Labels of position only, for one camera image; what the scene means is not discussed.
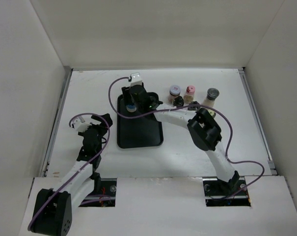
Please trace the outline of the blue label silver lid jar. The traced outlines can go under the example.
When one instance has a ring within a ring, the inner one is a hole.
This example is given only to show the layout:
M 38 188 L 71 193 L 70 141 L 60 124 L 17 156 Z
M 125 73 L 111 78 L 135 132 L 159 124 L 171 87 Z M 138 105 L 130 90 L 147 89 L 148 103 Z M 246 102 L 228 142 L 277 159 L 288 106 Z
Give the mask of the blue label silver lid jar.
M 136 105 L 126 105 L 126 109 L 130 113 L 134 113 L 137 110 Z

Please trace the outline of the white lid red label jar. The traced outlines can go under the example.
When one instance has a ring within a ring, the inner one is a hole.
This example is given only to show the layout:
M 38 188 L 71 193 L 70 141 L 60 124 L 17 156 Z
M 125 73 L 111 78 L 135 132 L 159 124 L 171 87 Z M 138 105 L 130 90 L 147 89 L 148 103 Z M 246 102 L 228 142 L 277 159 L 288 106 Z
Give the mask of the white lid red label jar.
M 178 85 L 172 85 L 169 88 L 169 95 L 168 95 L 168 101 L 170 104 L 173 104 L 173 101 L 176 97 L 180 96 L 181 88 Z

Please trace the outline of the small black cap spice bottle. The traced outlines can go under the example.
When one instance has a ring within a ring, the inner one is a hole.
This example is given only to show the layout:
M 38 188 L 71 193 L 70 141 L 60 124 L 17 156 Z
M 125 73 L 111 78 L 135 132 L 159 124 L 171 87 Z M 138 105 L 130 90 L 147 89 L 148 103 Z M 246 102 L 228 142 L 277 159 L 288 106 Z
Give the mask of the small black cap spice bottle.
M 180 108 L 183 107 L 185 104 L 184 99 L 182 96 L 177 96 L 176 98 L 174 98 L 173 100 L 173 106 L 176 108 Z

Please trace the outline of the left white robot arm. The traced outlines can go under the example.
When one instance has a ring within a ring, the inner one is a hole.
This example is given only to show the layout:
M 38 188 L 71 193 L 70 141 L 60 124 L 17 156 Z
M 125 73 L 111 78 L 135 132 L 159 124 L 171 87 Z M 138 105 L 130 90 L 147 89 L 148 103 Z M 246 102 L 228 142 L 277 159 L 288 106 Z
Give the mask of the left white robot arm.
M 98 124 L 87 123 L 78 114 L 70 119 L 69 126 L 82 136 L 82 147 L 72 169 L 53 188 L 41 189 L 37 196 L 32 219 L 27 230 L 45 236 L 68 235 L 73 211 L 85 197 L 101 192 L 100 176 L 96 173 L 101 154 L 108 145 L 113 121 L 109 114 L 89 114 Z

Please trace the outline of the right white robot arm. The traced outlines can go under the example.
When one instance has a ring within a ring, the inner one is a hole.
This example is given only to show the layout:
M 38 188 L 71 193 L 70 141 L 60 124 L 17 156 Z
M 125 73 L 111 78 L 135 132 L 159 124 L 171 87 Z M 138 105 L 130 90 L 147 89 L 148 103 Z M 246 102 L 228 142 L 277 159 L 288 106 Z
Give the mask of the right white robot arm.
M 189 131 L 194 145 L 204 151 L 211 161 L 219 189 L 223 194 L 231 194 L 237 188 L 239 173 L 225 157 L 222 147 L 221 128 L 207 109 L 197 111 L 172 108 L 158 99 L 152 98 L 142 85 L 123 87 L 123 98 L 126 106 L 135 106 L 140 115 L 134 117 L 145 118 L 156 122 L 166 122 Z

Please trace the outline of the black plastic tray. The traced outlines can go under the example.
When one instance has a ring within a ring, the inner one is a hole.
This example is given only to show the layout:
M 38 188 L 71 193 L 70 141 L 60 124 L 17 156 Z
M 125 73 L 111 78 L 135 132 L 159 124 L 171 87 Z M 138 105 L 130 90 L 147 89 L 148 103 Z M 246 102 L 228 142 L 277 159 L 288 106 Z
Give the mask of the black plastic tray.
M 120 148 L 158 147 L 162 143 L 162 123 L 152 116 L 136 119 L 117 116 L 117 145 Z

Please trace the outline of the pink lid spice bottle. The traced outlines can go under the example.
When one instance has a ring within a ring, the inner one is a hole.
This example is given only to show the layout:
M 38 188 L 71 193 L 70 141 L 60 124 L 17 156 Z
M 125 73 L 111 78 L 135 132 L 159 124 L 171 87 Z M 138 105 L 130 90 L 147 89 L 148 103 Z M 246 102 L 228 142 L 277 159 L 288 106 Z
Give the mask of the pink lid spice bottle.
M 189 104 L 194 100 L 195 95 L 195 86 L 189 85 L 186 88 L 186 92 L 183 96 L 183 100 L 185 104 Z

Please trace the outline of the black lid grinder bottle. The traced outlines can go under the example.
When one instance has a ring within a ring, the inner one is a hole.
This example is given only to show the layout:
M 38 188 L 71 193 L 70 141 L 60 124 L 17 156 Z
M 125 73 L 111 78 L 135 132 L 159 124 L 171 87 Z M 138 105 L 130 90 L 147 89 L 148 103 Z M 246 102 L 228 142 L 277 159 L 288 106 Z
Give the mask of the black lid grinder bottle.
M 192 101 L 189 103 L 188 110 L 189 111 L 197 111 L 200 109 L 200 104 L 197 101 Z

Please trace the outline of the clear lid pepper grinder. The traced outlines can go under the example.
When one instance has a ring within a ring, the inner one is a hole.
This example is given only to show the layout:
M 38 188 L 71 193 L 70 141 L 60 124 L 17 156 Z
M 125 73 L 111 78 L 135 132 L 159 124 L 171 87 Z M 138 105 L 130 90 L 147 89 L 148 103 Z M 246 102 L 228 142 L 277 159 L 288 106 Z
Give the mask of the clear lid pepper grinder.
M 204 101 L 202 102 L 202 105 L 208 106 L 208 107 L 213 107 L 215 104 L 215 100 L 219 96 L 219 90 L 216 88 L 209 88 L 207 90 L 207 95 Z

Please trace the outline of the yellow lid white bottle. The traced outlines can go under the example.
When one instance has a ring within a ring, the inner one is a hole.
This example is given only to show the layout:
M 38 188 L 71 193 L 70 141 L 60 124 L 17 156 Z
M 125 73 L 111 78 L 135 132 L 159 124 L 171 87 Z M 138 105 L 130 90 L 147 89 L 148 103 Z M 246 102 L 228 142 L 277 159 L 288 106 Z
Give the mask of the yellow lid white bottle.
M 216 112 L 212 111 L 212 110 L 208 110 L 210 115 L 214 118 L 216 116 Z

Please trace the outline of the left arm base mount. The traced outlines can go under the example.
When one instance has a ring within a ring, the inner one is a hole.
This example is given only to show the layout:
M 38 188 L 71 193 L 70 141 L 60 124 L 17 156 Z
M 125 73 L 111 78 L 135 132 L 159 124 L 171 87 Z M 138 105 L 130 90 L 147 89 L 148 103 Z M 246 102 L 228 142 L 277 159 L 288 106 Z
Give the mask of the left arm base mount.
M 85 197 L 80 207 L 115 207 L 117 179 L 102 178 L 99 173 L 94 173 L 91 179 L 94 190 Z

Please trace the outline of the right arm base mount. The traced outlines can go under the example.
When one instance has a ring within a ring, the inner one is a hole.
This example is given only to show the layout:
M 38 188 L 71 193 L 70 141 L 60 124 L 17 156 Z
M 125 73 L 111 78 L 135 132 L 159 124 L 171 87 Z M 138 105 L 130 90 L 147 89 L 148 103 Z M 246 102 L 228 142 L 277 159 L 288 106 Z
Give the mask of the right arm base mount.
M 207 207 L 250 207 L 250 199 L 244 178 L 237 171 L 229 182 L 220 179 L 203 180 L 205 204 Z

